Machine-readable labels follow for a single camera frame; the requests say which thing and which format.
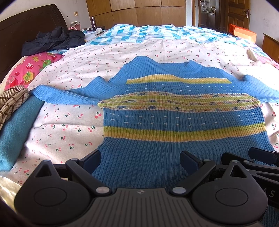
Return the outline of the blue striped knit sweater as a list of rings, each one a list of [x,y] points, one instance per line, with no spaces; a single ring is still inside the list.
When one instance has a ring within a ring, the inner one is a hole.
[[[52,104],[103,110],[101,163],[93,177],[111,194],[90,194],[65,164],[42,161],[15,198],[36,226],[261,226],[268,197],[237,163],[221,169],[225,152],[251,160],[251,147],[273,151],[260,104],[278,91],[245,75],[196,62],[157,63],[138,56],[109,81],[95,78],[69,91],[32,90]],[[188,177],[180,153],[216,162],[190,194],[170,194]]]

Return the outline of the teal fuzzy folded sweater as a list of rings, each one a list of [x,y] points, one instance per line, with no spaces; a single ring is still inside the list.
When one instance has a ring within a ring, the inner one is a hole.
[[[1,171],[14,166],[44,101],[30,96],[1,129]]]

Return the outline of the pink cartoon bedsheet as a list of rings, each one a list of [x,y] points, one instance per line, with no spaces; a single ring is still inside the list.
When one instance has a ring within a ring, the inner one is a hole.
[[[273,67],[275,67],[276,69],[279,69],[279,65],[277,62],[275,62],[273,59],[271,59],[270,57],[265,57],[265,56],[261,56],[261,55],[258,55],[256,53],[254,53],[252,50],[248,49],[247,50],[247,55],[248,55],[248,58],[250,60],[252,60],[253,62],[261,62],[263,64],[270,64],[272,65]]]

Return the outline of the beige brown striped sweater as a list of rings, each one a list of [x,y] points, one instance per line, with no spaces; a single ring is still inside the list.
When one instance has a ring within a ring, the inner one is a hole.
[[[23,85],[16,85],[1,94],[1,127],[6,120],[29,98],[28,89]]]

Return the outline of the wooden low cabinet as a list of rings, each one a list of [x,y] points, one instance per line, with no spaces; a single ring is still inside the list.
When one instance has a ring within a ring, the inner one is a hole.
[[[263,34],[263,43],[262,49],[263,51],[271,57],[275,62],[279,61],[279,42],[269,35]]]

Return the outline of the pink strawberry print pillow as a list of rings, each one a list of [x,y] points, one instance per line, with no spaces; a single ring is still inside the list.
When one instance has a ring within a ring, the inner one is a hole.
[[[17,85],[28,87],[46,66],[59,61],[62,57],[62,54],[47,52],[22,57],[4,78],[1,83],[1,91]]]

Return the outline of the orange box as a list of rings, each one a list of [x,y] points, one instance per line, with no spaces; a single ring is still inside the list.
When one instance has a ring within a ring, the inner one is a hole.
[[[240,38],[244,38],[253,43],[256,43],[257,33],[254,33],[246,28],[239,27],[233,24],[229,24],[229,33]]]

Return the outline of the dark navy jacket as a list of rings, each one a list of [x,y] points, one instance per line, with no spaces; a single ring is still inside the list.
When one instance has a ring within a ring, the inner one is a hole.
[[[83,44],[85,44],[85,34],[82,31],[68,30],[59,26],[48,33],[39,32],[34,40],[25,42],[22,46],[21,56],[70,49]]]

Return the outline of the blue white checkered blanket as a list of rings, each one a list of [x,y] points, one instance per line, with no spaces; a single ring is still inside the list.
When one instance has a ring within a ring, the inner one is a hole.
[[[86,44],[109,45],[118,42],[141,43],[144,40],[153,38],[192,40],[199,44],[223,42],[251,49],[258,55],[268,56],[259,46],[244,38],[227,35],[209,28],[193,26],[175,27],[174,25],[144,25],[142,27],[136,27],[129,24],[117,24],[100,36],[86,41]]]

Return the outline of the pink basket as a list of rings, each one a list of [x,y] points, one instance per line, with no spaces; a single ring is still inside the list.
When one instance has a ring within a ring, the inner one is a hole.
[[[68,28],[68,30],[81,30],[80,22],[78,22],[78,21],[71,22],[70,27]]]

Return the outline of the brown wooden door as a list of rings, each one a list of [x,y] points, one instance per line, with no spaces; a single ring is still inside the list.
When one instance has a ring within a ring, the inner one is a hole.
[[[230,24],[249,29],[250,5],[250,0],[225,1],[225,28],[227,32]]]

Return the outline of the wooden wardrobe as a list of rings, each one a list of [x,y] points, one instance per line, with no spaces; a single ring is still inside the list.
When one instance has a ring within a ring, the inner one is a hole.
[[[180,0],[88,0],[89,16],[97,27],[116,24],[186,25],[186,2]]]

